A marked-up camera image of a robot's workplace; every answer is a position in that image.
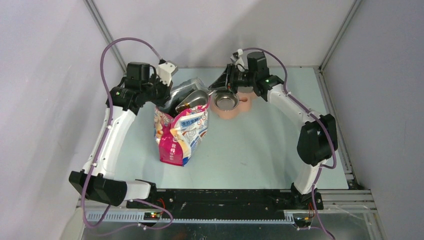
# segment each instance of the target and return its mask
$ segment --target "metal scoop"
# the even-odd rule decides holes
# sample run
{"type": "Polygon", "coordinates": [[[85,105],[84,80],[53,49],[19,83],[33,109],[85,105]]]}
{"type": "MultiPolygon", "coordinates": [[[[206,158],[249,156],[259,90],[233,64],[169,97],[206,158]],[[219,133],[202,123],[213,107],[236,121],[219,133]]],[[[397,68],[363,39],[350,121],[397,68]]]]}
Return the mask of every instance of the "metal scoop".
{"type": "Polygon", "coordinates": [[[209,96],[213,93],[215,93],[214,90],[210,91],[209,93],[206,93],[203,90],[195,90],[176,106],[175,111],[177,113],[181,113],[185,109],[190,109],[199,105],[205,105],[209,101],[209,96]]]}

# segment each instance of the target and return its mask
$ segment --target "colorful packaging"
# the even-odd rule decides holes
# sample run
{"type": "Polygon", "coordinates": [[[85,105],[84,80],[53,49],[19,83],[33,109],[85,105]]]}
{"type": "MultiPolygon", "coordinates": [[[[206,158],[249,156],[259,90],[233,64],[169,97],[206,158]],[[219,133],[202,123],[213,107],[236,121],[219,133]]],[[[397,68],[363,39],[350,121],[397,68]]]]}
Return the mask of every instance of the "colorful packaging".
{"type": "Polygon", "coordinates": [[[209,103],[188,108],[175,118],[155,108],[154,137],[161,162],[184,166],[189,161],[208,132],[208,108],[209,103]]]}

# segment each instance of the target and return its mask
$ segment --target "wall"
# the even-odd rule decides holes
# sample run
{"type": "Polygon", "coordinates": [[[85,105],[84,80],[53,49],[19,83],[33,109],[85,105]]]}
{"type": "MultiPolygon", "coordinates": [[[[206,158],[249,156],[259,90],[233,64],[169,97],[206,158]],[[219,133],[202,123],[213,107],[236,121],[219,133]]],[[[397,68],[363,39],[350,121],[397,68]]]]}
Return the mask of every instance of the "wall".
{"type": "MultiPolygon", "coordinates": [[[[353,0],[98,0],[114,38],[136,37],[180,67],[226,66],[238,48],[263,47],[288,66],[319,65],[353,0]]],[[[120,43],[125,61],[145,55],[120,43]]],[[[276,66],[273,60],[270,65],[276,66]]]]}
{"type": "Polygon", "coordinates": [[[424,4],[363,1],[324,77],[390,240],[424,235],[424,4]]]}
{"type": "MultiPolygon", "coordinates": [[[[0,239],[59,239],[78,193],[68,183],[90,155],[106,94],[106,45],[83,1],[2,1],[0,239]]],[[[120,79],[106,56],[109,83],[120,79]]]]}

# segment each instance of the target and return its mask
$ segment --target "stainless steel bowl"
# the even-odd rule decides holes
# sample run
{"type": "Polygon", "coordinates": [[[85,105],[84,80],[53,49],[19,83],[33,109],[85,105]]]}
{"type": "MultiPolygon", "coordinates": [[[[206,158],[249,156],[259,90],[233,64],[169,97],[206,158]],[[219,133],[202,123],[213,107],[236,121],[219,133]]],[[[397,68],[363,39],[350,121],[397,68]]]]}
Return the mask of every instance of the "stainless steel bowl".
{"type": "Polygon", "coordinates": [[[213,103],[222,111],[231,111],[239,105],[239,98],[232,93],[218,92],[213,97],[213,103]]]}

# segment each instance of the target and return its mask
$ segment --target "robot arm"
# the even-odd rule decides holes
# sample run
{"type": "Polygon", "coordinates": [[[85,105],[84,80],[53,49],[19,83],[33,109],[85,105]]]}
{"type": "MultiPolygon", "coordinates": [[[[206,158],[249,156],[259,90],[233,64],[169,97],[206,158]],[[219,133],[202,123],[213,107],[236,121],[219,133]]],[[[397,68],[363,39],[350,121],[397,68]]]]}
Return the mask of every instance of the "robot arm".
{"type": "Polygon", "coordinates": [[[130,199],[146,199],[149,196],[151,185],[148,182],[115,180],[115,168],[121,146],[125,136],[136,118],[139,109],[146,102],[163,106],[170,96],[172,75],[178,68],[172,62],[162,61],[157,68],[153,68],[150,76],[148,63],[130,62],[127,66],[127,75],[123,77],[124,87],[116,86],[110,91],[112,105],[106,102],[107,109],[96,144],[85,163],[82,171],[72,171],[69,182],[81,194],[84,182],[91,166],[91,174],[86,198],[97,202],[118,206],[122,201],[130,199]],[[112,121],[108,125],[109,108],[113,108],[112,121]],[[101,138],[109,129],[105,141],[101,138]],[[101,148],[96,163],[93,163],[95,152],[101,148]]]}
{"type": "Polygon", "coordinates": [[[227,65],[222,75],[209,88],[235,94],[238,87],[253,87],[257,96],[280,109],[299,129],[297,153],[305,164],[292,184],[291,191],[303,198],[311,192],[320,165],[332,155],[325,134],[310,114],[319,116],[319,120],[330,134],[335,150],[338,147],[336,121],[330,114],[323,116],[309,107],[309,112],[305,112],[299,103],[293,100],[293,96],[290,96],[291,92],[283,90],[283,80],[270,74],[263,52],[255,51],[247,55],[248,69],[245,69],[241,60],[242,54],[241,49],[233,53],[233,63],[227,65]]]}

